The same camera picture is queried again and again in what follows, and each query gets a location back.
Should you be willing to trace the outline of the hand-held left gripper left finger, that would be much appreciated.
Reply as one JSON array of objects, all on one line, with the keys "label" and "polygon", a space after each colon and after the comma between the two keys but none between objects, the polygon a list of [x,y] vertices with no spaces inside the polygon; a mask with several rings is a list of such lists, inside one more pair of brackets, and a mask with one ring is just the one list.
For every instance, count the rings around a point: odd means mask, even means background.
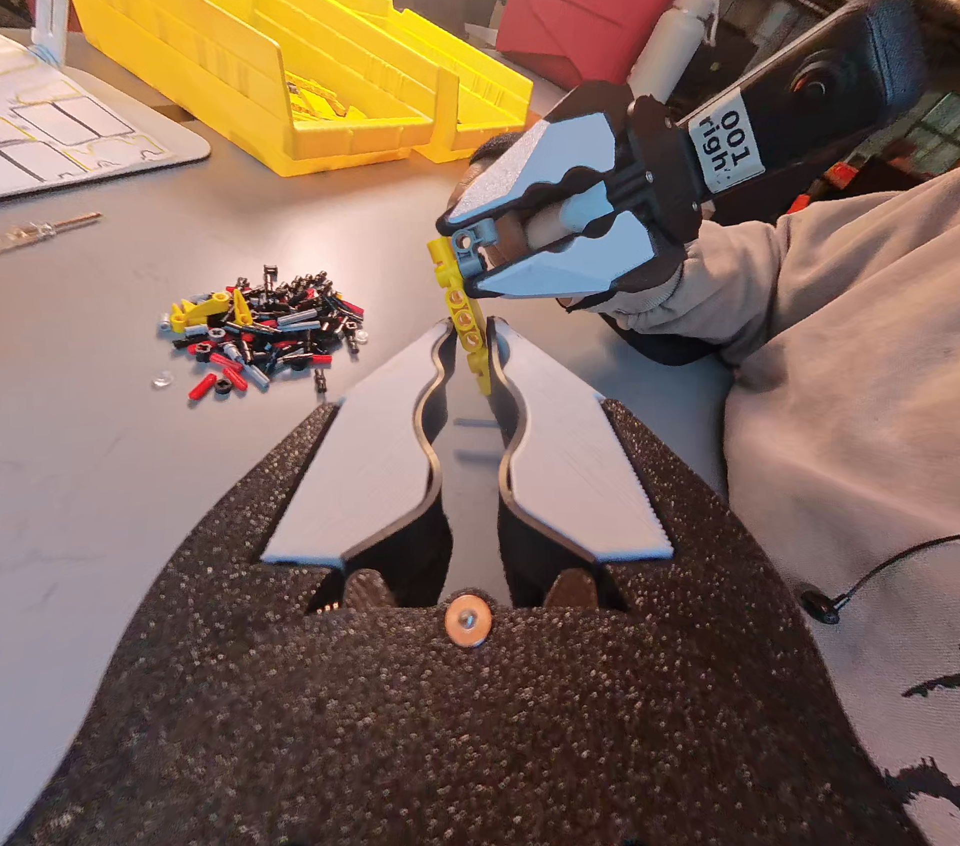
[{"label": "hand-held left gripper left finger", "polygon": [[456,353],[455,329],[440,320],[348,392],[264,563],[351,569],[426,514],[441,490],[434,443],[449,418]]}]

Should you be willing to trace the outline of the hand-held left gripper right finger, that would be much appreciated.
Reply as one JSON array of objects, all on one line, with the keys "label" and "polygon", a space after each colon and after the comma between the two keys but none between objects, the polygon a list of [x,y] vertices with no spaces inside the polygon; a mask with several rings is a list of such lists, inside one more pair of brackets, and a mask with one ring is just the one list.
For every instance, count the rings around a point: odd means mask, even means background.
[{"label": "hand-held left gripper right finger", "polygon": [[604,396],[499,317],[488,320],[488,372],[510,511],[588,562],[672,558]]}]

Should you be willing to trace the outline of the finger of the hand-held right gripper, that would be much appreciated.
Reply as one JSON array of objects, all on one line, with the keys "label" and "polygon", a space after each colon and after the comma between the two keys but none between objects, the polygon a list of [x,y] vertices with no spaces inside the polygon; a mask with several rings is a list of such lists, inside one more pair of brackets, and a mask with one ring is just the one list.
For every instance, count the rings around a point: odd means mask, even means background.
[{"label": "finger of the hand-held right gripper", "polygon": [[583,192],[612,172],[615,158],[615,130],[605,112],[540,120],[467,183],[438,217],[437,231],[450,237],[511,209],[549,205]]},{"label": "finger of the hand-held right gripper", "polygon": [[654,256],[648,228],[632,213],[620,212],[601,236],[576,235],[558,250],[543,249],[475,276],[472,294],[510,299],[597,295]]}]

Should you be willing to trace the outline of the small yellow pinned assembly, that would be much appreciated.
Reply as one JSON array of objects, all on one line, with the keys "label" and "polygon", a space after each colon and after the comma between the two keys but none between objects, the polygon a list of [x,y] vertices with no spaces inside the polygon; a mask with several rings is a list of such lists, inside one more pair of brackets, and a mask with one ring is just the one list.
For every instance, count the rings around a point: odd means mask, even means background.
[{"label": "small yellow pinned assembly", "polygon": [[480,392],[488,397],[492,386],[486,320],[476,300],[467,295],[450,240],[443,236],[430,240],[427,249],[443,298],[465,352],[466,362]]}]

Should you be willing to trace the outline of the pile of small building parts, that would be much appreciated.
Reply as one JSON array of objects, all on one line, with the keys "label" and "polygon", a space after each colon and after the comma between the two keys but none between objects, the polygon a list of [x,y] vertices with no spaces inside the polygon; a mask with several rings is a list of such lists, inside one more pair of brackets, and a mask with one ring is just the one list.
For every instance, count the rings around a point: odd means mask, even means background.
[{"label": "pile of small building parts", "polygon": [[369,342],[365,310],[348,300],[325,270],[282,279],[266,264],[261,278],[238,276],[220,290],[174,301],[155,333],[197,375],[187,393],[193,407],[208,397],[227,400],[267,393],[287,375],[329,390],[333,355],[357,360]]}]

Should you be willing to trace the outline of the heap of mixed building parts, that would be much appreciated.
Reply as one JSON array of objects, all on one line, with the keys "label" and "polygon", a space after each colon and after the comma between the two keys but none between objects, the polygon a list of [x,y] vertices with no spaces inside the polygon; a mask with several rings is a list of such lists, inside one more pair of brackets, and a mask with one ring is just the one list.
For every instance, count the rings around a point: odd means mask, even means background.
[{"label": "heap of mixed building parts", "polygon": [[347,118],[350,107],[334,91],[291,72],[286,72],[285,83],[294,122]]}]

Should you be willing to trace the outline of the yellow plastic bin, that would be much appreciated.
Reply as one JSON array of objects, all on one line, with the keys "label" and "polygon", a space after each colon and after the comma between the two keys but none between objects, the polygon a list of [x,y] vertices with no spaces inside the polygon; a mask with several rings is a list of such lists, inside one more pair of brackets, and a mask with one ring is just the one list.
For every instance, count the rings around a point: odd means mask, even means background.
[{"label": "yellow plastic bin", "polygon": [[[73,0],[90,45],[282,177],[405,158],[433,123],[397,85],[364,78],[378,60],[294,0]],[[286,72],[349,107],[297,121]]]},{"label": "yellow plastic bin", "polygon": [[346,31],[377,60],[364,78],[398,86],[400,100],[433,123],[415,151],[435,164],[464,160],[488,139],[519,132],[533,84],[521,73],[392,0],[294,0]]}]

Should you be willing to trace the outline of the person's right forearm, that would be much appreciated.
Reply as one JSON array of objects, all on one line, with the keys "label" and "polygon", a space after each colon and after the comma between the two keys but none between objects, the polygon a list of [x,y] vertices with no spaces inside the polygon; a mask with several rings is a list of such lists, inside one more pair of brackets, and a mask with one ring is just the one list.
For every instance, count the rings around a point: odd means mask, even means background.
[{"label": "person's right forearm", "polygon": [[769,336],[769,317],[793,232],[792,216],[775,225],[702,224],[678,270],[662,285],[618,292],[588,305],[644,336],[682,336],[719,349],[738,369]]}]

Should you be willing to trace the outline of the grey desk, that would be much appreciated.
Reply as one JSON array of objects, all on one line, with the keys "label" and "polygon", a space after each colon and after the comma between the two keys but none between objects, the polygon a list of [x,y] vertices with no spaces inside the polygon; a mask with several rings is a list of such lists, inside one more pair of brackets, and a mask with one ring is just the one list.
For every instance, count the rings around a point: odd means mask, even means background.
[{"label": "grey desk", "polygon": [[[326,271],[365,310],[331,402],[445,313],[426,243],[465,169],[418,154],[283,179],[198,121],[191,165],[20,198],[2,231],[99,222],[2,254],[2,840],[59,765],[159,570],[316,407],[310,377],[191,406],[156,333],[171,302]],[[170,371],[174,382],[151,379]]]}]

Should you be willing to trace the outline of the person's right hand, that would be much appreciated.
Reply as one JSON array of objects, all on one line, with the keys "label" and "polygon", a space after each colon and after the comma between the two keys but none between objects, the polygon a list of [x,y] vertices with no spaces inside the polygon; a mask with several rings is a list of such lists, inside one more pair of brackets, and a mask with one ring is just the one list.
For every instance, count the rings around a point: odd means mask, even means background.
[{"label": "person's right hand", "polygon": [[[521,137],[520,132],[502,133],[487,140],[473,153],[461,180],[448,199],[447,214],[458,206],[474,183]],[[562,206],[561,203],[554,203],[531,214],[510,211],[498,216],[494,220],[497,241],[480,248],[485,267],[509,264],[531,250],[568,236],[570,229],[561,221]]]}]

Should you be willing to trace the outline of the person's beige sweatshirt torso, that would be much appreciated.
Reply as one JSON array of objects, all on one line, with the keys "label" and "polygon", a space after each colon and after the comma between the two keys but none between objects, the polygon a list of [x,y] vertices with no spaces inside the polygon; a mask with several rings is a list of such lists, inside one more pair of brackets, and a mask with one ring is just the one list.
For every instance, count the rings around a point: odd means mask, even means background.
[{"label": "person's beige sweatshirt torso", "polygon": [[[958,170],[818,204],[744,247],[750,355],[726,405],[730,505],[829,595],[958,534]],[[888,566],[810,630],[859,739],[932,844],[958,844],[958,541]]]}]

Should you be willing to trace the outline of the white printed mat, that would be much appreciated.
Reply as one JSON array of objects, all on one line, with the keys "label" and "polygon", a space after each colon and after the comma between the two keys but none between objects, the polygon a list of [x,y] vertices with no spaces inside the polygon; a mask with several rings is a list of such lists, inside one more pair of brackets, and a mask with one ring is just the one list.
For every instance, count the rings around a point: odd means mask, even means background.
[{"label": "white printed mat", "polygon": [[201,135],[78,69],[1,37],[1,198],[210,156]]}]

